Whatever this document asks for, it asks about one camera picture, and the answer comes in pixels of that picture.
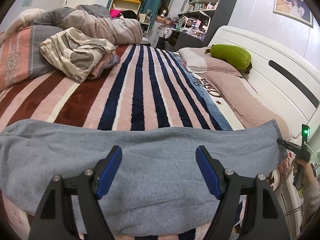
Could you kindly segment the right forearm sleeve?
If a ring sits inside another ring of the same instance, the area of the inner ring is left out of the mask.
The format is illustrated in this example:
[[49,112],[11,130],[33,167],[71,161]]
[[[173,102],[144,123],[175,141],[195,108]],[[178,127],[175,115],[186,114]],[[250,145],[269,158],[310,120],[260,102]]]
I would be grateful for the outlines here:
[[315,180],[306,190],[303,190],[304,218],[301,228],[305,228],[319,208],[319,182]]

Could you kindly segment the person right hand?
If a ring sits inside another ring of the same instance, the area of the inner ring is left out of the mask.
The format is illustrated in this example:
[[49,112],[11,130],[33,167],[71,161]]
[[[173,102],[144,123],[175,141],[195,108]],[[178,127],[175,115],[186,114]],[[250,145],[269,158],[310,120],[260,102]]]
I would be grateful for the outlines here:
[[311,167],[311,164],[309,162],[306,162],[302,159],[295,158],[293,161],[293,174],[295,175],[298,171],[298,165],[301,165],[303,170],[303,180],[302,185],[303,188],[306,190],[309,188],[315,181],[316,178],[313,174],[313,169]]

